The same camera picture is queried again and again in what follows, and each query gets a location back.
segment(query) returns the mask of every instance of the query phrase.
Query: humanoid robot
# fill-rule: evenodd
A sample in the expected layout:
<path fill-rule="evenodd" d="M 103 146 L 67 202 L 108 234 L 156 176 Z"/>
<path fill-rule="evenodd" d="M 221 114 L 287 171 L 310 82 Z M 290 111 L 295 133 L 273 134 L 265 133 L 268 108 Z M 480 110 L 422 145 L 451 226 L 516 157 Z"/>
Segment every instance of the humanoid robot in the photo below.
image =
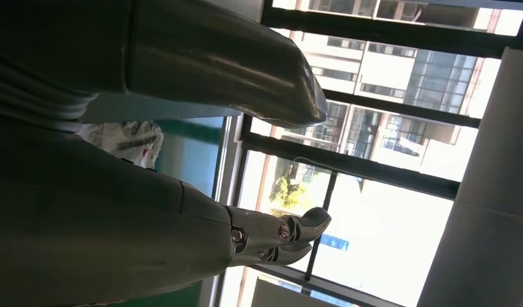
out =
<path fill-rule="evenodd" d="M 0 0 L 0 306 L 160 294 L 228 266 L 286 265 L 320 208 L 226 207 L 76 136 L 100 92 L 233 107 L 297 127 L 325 97 L 289 39 L 200 0 Z"/>

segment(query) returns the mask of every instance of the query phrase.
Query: silver metal surface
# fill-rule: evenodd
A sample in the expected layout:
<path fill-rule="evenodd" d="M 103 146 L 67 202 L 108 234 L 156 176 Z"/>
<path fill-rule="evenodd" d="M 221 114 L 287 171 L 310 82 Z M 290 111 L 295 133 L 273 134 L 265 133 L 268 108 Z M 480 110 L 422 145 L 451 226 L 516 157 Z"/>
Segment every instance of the silver metal surface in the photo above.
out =
<path fill-rule="evenodd" d="M 245 240 L 236 244 L 230 266 L 292 264 L 311 251 L 310 242 L 321 236 L 331 222 L 329 214 L 319 207 L 302 217 L 275 217 L 235 207 L 227 209 L 232 227 L 244 230 L 245 234 Z"/>
<path fill-rule="evenodd" d="M 279 238 L 281 240 L 288 240 L 290 238 L 290 227 L 288 225 L 280 225 L 279 226 Z"/>
<path fill-rule="evenodd" d="M 242 242 L 244 238 L 244 234 L 239 229 L 232 229 L 231 230 L 231 239 L 233 242 Z"/>

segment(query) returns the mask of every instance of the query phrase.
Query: green foliage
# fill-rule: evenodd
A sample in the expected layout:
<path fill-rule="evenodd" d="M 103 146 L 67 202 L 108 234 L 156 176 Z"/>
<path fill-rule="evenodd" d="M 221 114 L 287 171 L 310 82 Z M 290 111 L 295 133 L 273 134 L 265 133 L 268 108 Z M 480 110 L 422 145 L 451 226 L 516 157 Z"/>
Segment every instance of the green foliage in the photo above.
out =
<path fill-rule="evenodd" d="M 282 175 L 273 183 L 269 200 L 280 203 L 283 208 L 292 209 L 304 203 L 306 191 L 303 184 L 292 184 L 289 176 Z"/>

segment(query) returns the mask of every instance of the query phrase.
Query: screw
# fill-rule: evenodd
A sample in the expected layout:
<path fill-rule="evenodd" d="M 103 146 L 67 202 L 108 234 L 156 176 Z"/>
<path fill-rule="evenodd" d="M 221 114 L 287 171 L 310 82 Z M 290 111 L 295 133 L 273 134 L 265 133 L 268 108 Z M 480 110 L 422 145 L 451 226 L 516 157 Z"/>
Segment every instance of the screw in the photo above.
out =
<path fill-rule="evenodd" d="M 281 240 L 288 240 L 290 237 L 290 227 L 288 225 L 283 224 L 279 226 L 279 238 Z"/>
<path fill-rule="evenodd" d="M 243 238 L 244 238 L 244 235 L 239 229 L 231 230 L 231 240 L 233 242 L 242 242 Z"/>

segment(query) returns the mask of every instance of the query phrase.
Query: window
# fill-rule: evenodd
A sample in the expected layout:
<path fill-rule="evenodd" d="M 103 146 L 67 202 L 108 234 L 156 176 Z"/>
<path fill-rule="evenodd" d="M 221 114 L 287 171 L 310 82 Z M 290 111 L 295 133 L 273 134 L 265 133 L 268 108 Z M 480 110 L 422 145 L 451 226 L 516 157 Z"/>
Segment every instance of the window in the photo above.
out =
<path fill-rule="evenodd" d="M 405 96 L 405 91 L 397 90 L 396 88 L 388 88 L 387 86 L 366 84 L 361 85 L 361 90 L 368 93 L 374 93 L 384 96 L 391 96 L 395 98 L 403 98 Z"/>
<path fill-rule="evenodd" d="M 341 70 L 320 67 L 312 67 L 312 70 L 315 75 L 321 75 L 328 78 L 353 82 L 355 82 L 357 79 L 357 74 L 354 74 L 352 72 L 342 72 Z"/>
<path fill-rule="evenodd" d="M 337 37 L 329 37 L 327 39 L 327 45 L 332 47 L 341 47 L 354 50 L 365 49 L 365 42 L 361 40 L 345 40 Z"/>
<path fill-rule="evenodd" d="M 283 129 L 245 116 L 234 205 L 277 216 L 322 206 L 333 221 L 296 264 L 228 269 L 240 271 L 241 299 L 220 307 L 251 306 L 249 272 L 335 306 L 414 307 L 509 41 L 497 35 L 515 36 L 523 12 L 397 0 L 272 3 L 286 8 L 265 7 L 263 23 L 288 29 L 281 33 L 325 77 L 327 121 Z M 406 35 L 394 35 L 389 20 Z M 511 41 L 523 45 L 523 34 Z"/>
<path fill-rule="evenodd" d="M 370 180 L 360 189 L 338 175 L 329 204 L 334 219 L 325 233 L 349 245 L 321 244 L 313 275 L 416 306 L 451 208 L 452 201 Z"/>
<path fill-rule="evenodd" d="M 382 43 L 371 43 L 369 44 L 369 51 L 390 54 L 392 56 L 405 56 L 407 58 L 413 58 L 416 56 L 416 50 L 411 48 L 385 45 Z"/>
<path fill-rule="evenodd" d="M 370 17 L 376 0 L 312 0 L 307 3 L 309 10 Z"/>
<path fill-rule="evenodd" d="M 384 147 L 418 157 L 423 150 L 421 142 L 425 132 L 425 122 L 401 116 L 392 116 L 387 122 L 389 131 L 384 137 Z"/>
<path fill-rule="evenodd" d="M 459 113 L 476 60 L 474 56 L 418 51 L 404 103 Z"/>

